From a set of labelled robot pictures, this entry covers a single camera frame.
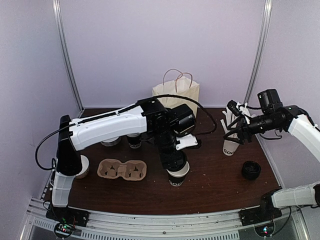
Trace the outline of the black paper coffee cup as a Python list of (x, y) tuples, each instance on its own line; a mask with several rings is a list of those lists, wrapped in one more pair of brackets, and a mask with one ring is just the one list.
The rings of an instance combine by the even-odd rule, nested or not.
[(190, 170), (190, 164), (186, 161), (182, 169), (178, 171), (167, 171), (169, 183), (174, 187), (179, 187), (183, 184), (187, 174)]

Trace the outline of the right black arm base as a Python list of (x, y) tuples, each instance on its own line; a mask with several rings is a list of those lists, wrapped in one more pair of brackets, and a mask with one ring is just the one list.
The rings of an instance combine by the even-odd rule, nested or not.
[(268, 222), (281, 216), (282, 211), (278, 208), (267, 211), (258, 206), (249, 209), (243, 208), (239, 211), (239, 218), (243, 227)]

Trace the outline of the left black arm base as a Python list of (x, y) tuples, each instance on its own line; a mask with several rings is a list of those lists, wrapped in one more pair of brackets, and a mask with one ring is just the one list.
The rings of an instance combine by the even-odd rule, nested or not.
[(86, 227), (89, 220), (89, 212), (70, 207), (55, 207), (50, 204), (45, 217), (71, 226)]

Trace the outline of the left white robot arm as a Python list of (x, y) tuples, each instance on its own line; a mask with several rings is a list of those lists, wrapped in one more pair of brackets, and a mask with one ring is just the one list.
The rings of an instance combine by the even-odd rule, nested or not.
[(180, 186), (190, 170), (183, 150), (198, 144), (192, 135), (195, 126), (195, 115), (187, 104), (166, 108), (155, 98), (92, 117), (61, 117), (51, 195), (53, 215), (61, 222), (72, 218), (67, 206), (73, 181), (83, 169), (80, 152), (100, 142), (115, 142), (122, 136), (136, 138), (146, 133), (154, 138), (170, 184)]

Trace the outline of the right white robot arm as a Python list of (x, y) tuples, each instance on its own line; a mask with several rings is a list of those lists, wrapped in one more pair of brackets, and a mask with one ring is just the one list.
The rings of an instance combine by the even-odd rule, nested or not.
[[(309, 113), (296, 105), (284, 106), (276, 89), (267, 89), (258, 93), (261, 115), (252, 117), (246, 114), (244, 104), (230, 100), (227, 109), (235, 115), (235, 120), (228, 126), (224, 135), (226, 141), (237, 144), (251, 142), (252, 136), (267, 131), (285, 131), (298, 139), (318, 160), (320, 158), (320, 129)], [(256, 210), (259, 220), (268, 220), (276, 209), (293, 206), (320, 206), (320, 183), (276, 190), (268, 193), (265, 202)]]

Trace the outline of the white cup holding straws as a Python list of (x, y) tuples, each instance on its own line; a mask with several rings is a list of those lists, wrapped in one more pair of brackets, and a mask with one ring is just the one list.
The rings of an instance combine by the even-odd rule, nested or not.
[(236, 150), (238, 149), (239, 145), (240, 145), (239, 143), (229, 141), (229, 140), (224, 140), (222, 152), (226, 156), (233, 156)]

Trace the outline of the stack of black lids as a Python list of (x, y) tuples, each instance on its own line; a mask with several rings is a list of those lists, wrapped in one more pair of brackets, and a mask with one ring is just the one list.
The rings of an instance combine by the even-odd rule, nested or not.
[(256, 180), (261, 173), (261, 166), (255, 161), (246, 161), (243, 163), (241, 174), (246, 180)]

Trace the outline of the cardboard cup carrier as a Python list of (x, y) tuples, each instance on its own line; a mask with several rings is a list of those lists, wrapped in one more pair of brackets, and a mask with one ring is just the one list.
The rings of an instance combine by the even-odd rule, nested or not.
[(107, 158), (99, 163), (97, 175), (110, 180), (121, 177), (126, 181), (142, 181), (147, 175), (147, 164), (141, 160), (121, 162), (118, 159)]

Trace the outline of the stack of paper cups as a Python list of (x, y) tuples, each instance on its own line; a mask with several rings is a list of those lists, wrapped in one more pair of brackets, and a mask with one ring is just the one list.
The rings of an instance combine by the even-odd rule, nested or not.
[(132, 149), (138, 149), (142, 145), (140, 133), (127, 134), (126, 138)]

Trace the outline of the white scalloped bowl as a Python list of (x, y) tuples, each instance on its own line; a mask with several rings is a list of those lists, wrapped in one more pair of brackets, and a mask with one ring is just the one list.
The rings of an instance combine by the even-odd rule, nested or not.
[(118, 137), (114, 137), (111, 139), (101, 141), (100, 143), (105, 147), (112, 147), (112, 146), (117, 145), (120, 141), (121, 141), (121, 137), (118, 136)]

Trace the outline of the cream paper bag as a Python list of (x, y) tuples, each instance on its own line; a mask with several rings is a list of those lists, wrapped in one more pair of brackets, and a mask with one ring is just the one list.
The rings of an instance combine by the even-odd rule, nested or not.
[[(170, 71), (178, 72), (178, 76), (173, 80), (165, 80), (167, 73)], [(165, 72), (162, 78), (162, 83), (152, 88), (152, 96), (159, 95), (176, 95), (190, 98), (196, 102), (199, 101), (200, 84), (193, 79), (193, 75), (189, 72), (182, 72), (176, 68), (171, 68)], [(173, 109), (181, 104), (187, 104), (193, 111), (194, 116), (197, 116), (198, 105), (192, 101), (174, 98), (162, 97), (158, 99), (166, 108)]]

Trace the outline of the white round bowl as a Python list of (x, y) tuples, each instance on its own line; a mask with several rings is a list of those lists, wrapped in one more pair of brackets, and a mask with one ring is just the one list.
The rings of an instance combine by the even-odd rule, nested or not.
[(78, 173), (75, 178), (76, 179), (83, 179), (85, 178), (88, 173), (89, 173), (89, 170), (90, 170), (90, 162), (89, 162), (89, 159), (84, 156), (84, 155), (81, 155), (80, 156), (81, 158), (81, 164), (82, 164), (82, 170), (80, 171), (80, 173)]

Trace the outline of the aluminium front rail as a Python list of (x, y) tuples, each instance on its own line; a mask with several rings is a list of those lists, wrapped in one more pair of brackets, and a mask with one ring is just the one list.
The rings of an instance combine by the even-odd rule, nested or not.
[(309, 240), (300, 209), (284, 209), (271, 222), (244, 226), (239, 210), (178, 215), (137, 215), (88, 211), (86, 226), (76, 227), (70, 240)]

